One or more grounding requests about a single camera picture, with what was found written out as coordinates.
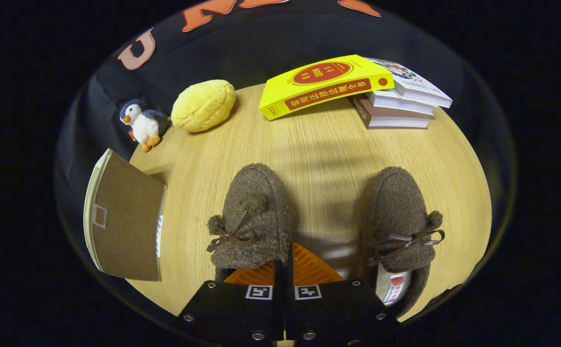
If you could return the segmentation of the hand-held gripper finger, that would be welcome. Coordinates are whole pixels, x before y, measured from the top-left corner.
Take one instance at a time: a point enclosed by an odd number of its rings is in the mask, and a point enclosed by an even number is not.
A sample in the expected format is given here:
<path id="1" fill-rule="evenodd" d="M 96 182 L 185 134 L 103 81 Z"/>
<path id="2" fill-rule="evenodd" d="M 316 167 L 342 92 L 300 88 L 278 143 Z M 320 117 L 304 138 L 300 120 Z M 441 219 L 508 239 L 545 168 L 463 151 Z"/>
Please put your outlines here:
<path id="1" fill-rule="evenodd" d="M 362 279 L 342 279 L 297 243 L 287 270 L 287 339 L 296 345 L 386 345 L 400 329 Z"/>
<path id="2" fill-rule="evenodd" d="M 199 344 L 274 344 L 284 336 L 286 272 L 274 261 L 272 285 L 208 280 L 177 318 L 177 329 Z"/>

